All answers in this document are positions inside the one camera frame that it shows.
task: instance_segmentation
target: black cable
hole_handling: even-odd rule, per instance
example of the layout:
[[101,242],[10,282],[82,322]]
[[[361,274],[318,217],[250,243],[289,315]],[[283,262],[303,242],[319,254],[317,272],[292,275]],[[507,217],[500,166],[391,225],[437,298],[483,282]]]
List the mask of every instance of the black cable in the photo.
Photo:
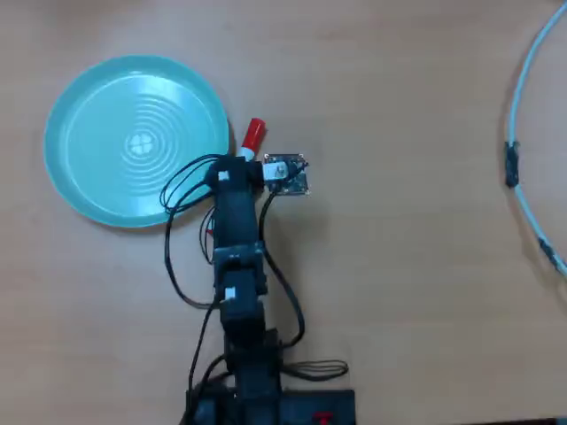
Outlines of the black cable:
[[[166,213],[171,213],[172,207],[169,206],[169,202],[171,201],[171,198],[174,195],[174,193],[187,181],[187,179],[189,179],[189,177],[191,177],[193,175],[193,173],[195,173],[197,170],[199,170],[200,167],[205,166],[207,164],[212,164],[213,162],[215,162],[220,157],[222,157],[222,155],[209,154],[209,155],[203,155],[202,157],[193,159],[189,164],[183,166],[179,171],[177,171],[173,175],[173,177],[171,177],[167,181],[167,183],[164,185],[163,189],[159,193],[159,203],[161,204],[161,206],[164,207],[164,209],[166,210]],[[169,196],[166,198],[169,186],[173,183],[173,181],[179,175],[181,175],[183,172],[185,172],[186,170],[188,170],[189,168],[191,168],[192,166],[195,166],[195,165],[197,165],[197,166],[195,168],[193,168],[192,170],[190,170],[187,173],[187,175],[185,175],[182,178],[182,180],[177,183],[177,185],[174,187],[174,189],[171,190],[171,192],[169,193]],[[182,212],[188,210],[191,207],[192,207],[192,205],[179,205],[178,208],[177,208],[177,212],[182,213]]]
[[[171,280],[171,284],[174,286],[175,292],[177,293],[179,298],[182,299],[185,303],[187,303],[191,307],[194,307],[194,308],[197,308],[197,309],[200,309],[200,310],[205,310],[206,308],[209,308],[210,304],[209,303],[201,303],[201,302],[195,301],[195,300],[187,297],[183,293],[181,288],[179,287],[179,283],[177,282],[177,278],[175,277],[174,268],[173,268],[173,265],[171,263],[170,238],[171,238],[171,227],[173,226],[174,218],[175,218],[175,215],[177,214],[177,210],[178,210],[179,206],[182,204],[182,202],[191,193],[193,193],[195,190],[197,190],[198,188],[200,188],[203,185],[205,185],[204,182],[197,183],[195,186],[193,186],[191,189],[189,189],[185,194],[183,194],[179,198],[179,200],[175,203],[175,205],[171,208],[171,211],[169,213],[169,217],[167,218],[167,223],[166,223],[166,237],[165,237],[165,246],[164,246],[164,262],[166,263],[167,274],[169,274],[169,279]],[[185,204],[185,205],[187,206],[187,209],[189,209],[192,206],[197,205],[198,203],[209,198],[210,196],[212,196],[211,192],[205,193],[205,195],[202,195],[201,197],[198,197],[197,199],[195,199],[195,200],[193,200],[193,201],[191,201],[191,202],[189,202],[188,204]]]
[[213,218],[214,213],[214,205],[209,208],[206,212],[203,220],[201,221],[201,225],[198,228],[198,241],[201,245],[201,252],[203,252],[203,256],[205,260],[209,264],[213,264],[213,259],[209,256],[209,249],[208,249],[208,238],[207,238],[207,230],[209,229],[209,224],[211,223],[211,219]]
[[195,368],[197,367],[198,355],[201,352],[201,346],[203,345],[203,339],[205,337],[206,325],[211,318],[213,310],[219,305],[221,299],[216,297],[213,303],[206,309],[205,318],[203,319],[203,324],[201,325],[201,332],[198,337],[197,348],[195,349],[195,354],[193,355],[193,361],[191,362],[191,367],[189,370],[189,388],[193,388],[193,375],[195,374]]
[[291,339],[290,342],[280,344],[280,349],[282,349],[282,350],[292,348],[299,341],[301,341],[301,339],[305,335],[305,328],[306,328],[305,316],[303,315],[303,311],[301,310],[301,304],[299,303],[297,295],[295,295],[295,292],[293,291],[293,288],[291,287],[290,283],[285,278],[284,273],[279,268],[279,266],[276,264],[276,261],[274,260],[272,255],[269,253],[268,246],[266,245],[266,240],[265,240],[264,227],[266,225],[266,215],[268,214],[268,209],[272,205],[272,202],[274,201],[274,198],[277,196],[278,192],[282,189],[282,187],[285,185],[285,183],[293,180],[307,166],[308,166],[308,163],[305,163],[302,166],[298,167],[298,169],[295,170],[295,173],[290,174],[287,177],[287,179],[283,180],[272,192],[270,192],[268,199],[266,199],[266,202],[264,203],[264,205],[262,206],[262,209],[260,211],[260,218],[259,218],[259,224],[258,224],[258,230],[259,230],[259,237],[258,238],[260,239],[261,242],[264,243],[264,258],[266,259],[266,262],[268,263],[269,267],[272,269],[272,272],[274,272],[276,279],[282,285],[283,290],[285,291],[285,295],[287,296],[287,298],[289,298],[289,300],[291,302],[291,306],[293,307],[293,311],[295,312],[295,315],[296,315],[297,321],[298,321],[298,328],[299,328],[298,333],[296,334],[296,336],[294,336]]
[[213,212],[211,213],[211,216],[209,217],[209,220],[206,222],[206,232],[205,232],[205,256],[207,257],[208,260],[210,260],[211,264],[213,264],[213,256],[211,254],[211,256],[209,256],[209,238],[208,236],[208,229],[213,229],[214,227],[214,213],[216,212],[216,208],[213,210]]
[[[191,395],[190,395],[190,407],[187,409],[187,411],[185,412],[186,415],[184,415],[184,419],[187,421],[189,420],[189,422],[186,422],[187,425],[192,425],[193,422],[193,418],[195,417],[195,412],[197,411],[198,408],[198,404],[201,400],[201,398],[203,397],[203,393],[205,391],[205,387],[207,386],[207,384],[209,383],[210,377],[211,377],[211,373],[214,371],[214,369],[220,364],[222,363],[224,360],[226,359],[226,355],[222,354],[219,357],[217,357],[216,359],[214,359],[211,364],[208,366],[208,368],[206,369],[205,373],[203,374],[203,379],[201,380],[201,382],[198,384],[198,386],[193,390],[191,389]],[[193,392],[197,392],[197,394],[195,395],[195,399],[193,400]]]
[[348,373],[348,364],[343,360],[334,359],[300,361],[287,365],[282,364],[280,372],[284,375],[312,383],[322,383],[346,375]]

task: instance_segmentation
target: wire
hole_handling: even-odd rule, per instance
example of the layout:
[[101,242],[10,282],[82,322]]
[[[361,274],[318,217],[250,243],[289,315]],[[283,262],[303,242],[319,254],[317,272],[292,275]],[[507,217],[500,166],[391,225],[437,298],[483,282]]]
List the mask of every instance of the wire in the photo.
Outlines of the wire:
[[343,360],[317,360],[300,361],[290,364],[282,364],[280,371],[284,375],[310,381],[312,383],[322,383],[331,379],[339,378],[348,373],[348,364]]
[[[515,140],[516,140],[516,121],[517,121],[517,110],[520,105],[520,101],[522,99],[522,93],[524,91],[525,82],[527,80],[528,74],[530,72],[530,68],[532,67],[533,59],[538,51],[538,48],[541,46],[543,41],[548,36],[549,32],[553,29],[555,24],[559,21],[559,19],[563,16],[563,14],[567,11],[567,2],[563,3],[563,5],[554,13],[548,23],[543,27],[540,33],[537,35],[535,40],[533,41],[532,47],[528,51],[528,54],[525,57],[524,65],[522,67],[522,71],[518,77],[516,90],[514,92],[514,98],[512,100],[512,104],[510,106],[510,114],[509,114],[509,124],[508,124],[508,145],[512,147]],[[528,223],[532,227],[533,233],[537,236],[538,240],[540,241],[540,245],[542,248],[547,246],[549,251],[546,252],[549,259],[552,263],[554,263],[555,268],[559,273],[563,276],[567,277],[567,265],[563,261],[563,259],[557,255],[555,250],[551,248],[551,243],[549,242],[548,237],[543,232],[540,224],[538,223],[537,219],[533,215],[532,209],[528,205],[527,199],[525,198],[524,191],[522,190],[521,184],[517,184],[514,188],[514,192],[516,194],[516,198],[518,203],[520,204],[522,210],[524,211],[524,216],[528,220]]]
[[209,264],[213,264],[213,259],[209,256],[209,248],[208,248],[208,233],[207,230],[209,229],[209,224],[213,219],[214,214],[214,205],[209,208],[206,212],[203,220],[201,221],[201,225],[198,228],[198,241],[201,245],[201,251],[203,252],[203,256],[205,260]]
[[193,388],[193,376],[195,374],[195,368],[197,367],[198,355],[200,354],[201,346],[203,345],[203,339],[205,338],[206,325],[211,318],[213,310],[219,305],[220,301],[221,299],[217,297],[206,310],[205,318],[203,319],[203,325],[201,326],[201,332],[198,337],[197,348],[195,349],[195,354],[193,355],[193,361],[191,362],[191,368],[189,370],[189,388]]
[[[206,369],[205,373],[203,374],[203,379],[201,380],[201,382],[197,385],[197,387],[194,390],[191,390],[191,396],[190,396],[191,402],[190,402],[190,406],[189,406],[189,408],[187,409],[187,412],[186,412],[187,419],[189,419],[189,422],[187,423],[187,425],[192,425],[191,423],[193,421],[193,418],[195,417],[195,412],[197,411],[198,404],[201,401],[201,398],[203,397],[205,387],[207,386],[207,384],[210,381],[211,374],[213,373],[214,369],[217,366],[219,366],[219,364],[221,364],[225,359],[226,359],[225,354],[222,354],[219,357],[217,357],[216,359],[214,359],[211,362],[211,364],[208,366],[208,368]],[[192,394],[193,392],[197,392],[194,400],[193,400],[193,394]]]
[[[210,304],[201,303],[201,302],[195,301],[195,300],[187,297],[183,293],[181,288],[179,287],[179,283],[177,282],[177,278],[175,277],[175,271],[174,271],[174,268],[173,268],[173,264],[171,262],[170,238],[171,238],[171,227],[173,226],[174,217],[177,214],[177,209],[179,208],[179,205],[185,200],[186,197],[188,197],[191,193],[193,193],[196,189],[200,188],[203,185],[204,185],[203,182],[197,183],[195,186],[193,186],[191,189],[189,189],[182,197],[180,197],[179,200],[177,201],[177,203],[171,209],[171,213],[169,214],[169,217],[168,217],[167,223],[166,223],[166,237],[165,237],[165,246],[164,246],[164,262],[166,263],[167,274],[169,274],[169,279],[171,280],[171,284],[173,285],[175,292],[177,293],[179,298],[182,299],[185,303],[187,303],[191,307],[194,307],[194,308],[197,308],[197,309],[200,309],[200,310],[205,310],[205,309],[209,308]],[[205,195],[198,197],[197,199],[189,202],[188,204],[186,204],[187,209],[191,208],[194,205],[197,205],[198,203],[204,201],[205,199],[207,199],[210,196],[211,196],[211,192],[208,192]]]
[[[171,177],[167,183],[165,184],[165,186],[163,187],[163,189],[161,190],[161,192],[159,193],[159,203],[161,204],[161,206],[164,207],[164,209],[166,210],[166,213],[170,214],[172,207],[169,206],[169,203],[171,201],[172,196],[174,195],[174,193],[181,188],[181,186],[187,181],[187,179],[189,179],[189,177],[191,177],[197,170],[199,170],[200,167],[205,166],[207,164],[212,164],[213,162],[215,162],[218,158],[222,157],[222,155],[216,155],[216,154],[208,154],[208,155],[203,155],[202,157],[193,159],[189,164],[183,166],[179,171],[177,171],[173,177]],[[186,170],[190,169],[192,166],[196,166],[195,168],[193,168],[192,170],[190,170],[187,175],[185,175],[180,182],[178,182],[174,189],[171,190],[169,192],[169,196],[167,195],[167,191],[169,190],[169,186],[171,186],[171,184],[173,184],[173,181],[179,177],[182,173],[184,173]],[[179,205],[177,207],[177,212],[178,213],[182,213],[184,211],[187,211],[189,208],[191,208],[192,205]]]
[[301,304],[299,303],[297,295],[295,295],[295,292],[293,291],[293,288],[291,287],[290,283],[285,278],[284,273],[276,264],[276,261],[274,260],[272,255],[269,253],[268,247],[266,245],[264,227],[266,225],[266,216],[268,214],[268,209],[272,205],[272,202],[274,201],[274,198],[277,196],[278,192],[282,189],[282,187],[286,183],[293,180],[308,166],[309,164],[306,162],[302,166],[298,167],[298,169],[295,170],[295,173],[290,173],[287,179],[281,181],[280,184],[272,192],[270,192],[268,199],[266,199],[266,202],[264,203],[260,211],[260,218],[258,224],[258,232],[259,232],[258,238],[261,242],[264,243],[264,258],[266,259],[266,262],[268,263],[269,267],[272,269],[272,272],[274,272],[276,279],[282,285],[283,290],[285,291],[285,295],[287,296],[287,298],[289,298],[291,306],[293,307],[293,310],[295,312],[298,321],[298,333],[296,334],[296,336],[294,336],[291,339],[290,342],[280,344],[280,349],[282,350],[292,348],[293,346],[297,345],[299,341],[301,341],[301,339],[305,335],[305,328],[306,328],[305,316],[303,315],[303,311],[301,310]]

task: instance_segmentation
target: red marker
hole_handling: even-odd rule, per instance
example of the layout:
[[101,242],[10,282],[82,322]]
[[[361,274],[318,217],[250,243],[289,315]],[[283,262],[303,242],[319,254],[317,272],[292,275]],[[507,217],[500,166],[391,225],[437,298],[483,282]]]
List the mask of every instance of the red marker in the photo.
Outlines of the red marker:
[[[246,131],[245,140],[238,149],[237,157],[245,157],[246,161],[252,161],[260,151],[260,145],[265,134],[266,123],[260,118],[252,118],[248,125],[248,131]],[[213,235],[213,225],[211,221],[206,228],[206,232],[211,236]]]

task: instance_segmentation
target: plastic plate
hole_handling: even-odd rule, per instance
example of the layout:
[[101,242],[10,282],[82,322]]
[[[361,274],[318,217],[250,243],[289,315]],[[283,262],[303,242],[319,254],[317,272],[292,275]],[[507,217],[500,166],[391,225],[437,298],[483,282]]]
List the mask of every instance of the plastic plate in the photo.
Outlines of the plastic plate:
[[[43,148],[51,181],[75,210],[140,228],[167,220],[159,193],[175,171],[201,155],[227,153],[229,125],[213,89],[187,66],[131,56],[90,68],[65,90]],[[200,168],[178,193],[205,172]]]

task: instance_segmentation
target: robotic arm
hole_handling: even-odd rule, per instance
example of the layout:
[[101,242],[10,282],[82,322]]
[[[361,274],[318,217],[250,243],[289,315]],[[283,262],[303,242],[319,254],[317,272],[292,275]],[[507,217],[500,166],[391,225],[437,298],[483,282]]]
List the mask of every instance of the robotic arm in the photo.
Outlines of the robotic arm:
[[[263,241],[263,220],[256,217],[255,199],[266,185],[268,205],[277,194],[307,191],[300,155],[267,156],[267,163],[246,162],[242,157],[218,158],[206,174],[205,184],[214,196],[214,307],[220,310],[226,361],[234,375],[234,388],[221,379],[204,381],[186,394],[186,425],[353,425],[354,393],[337,391],[283,391],[282,354],[305,332],[299,301],[292,293]],[[264,258],[291,296],[299,318],[299,333],[289,343],[279,340],[276,329],[266,329],[261,296],[268,294]]]

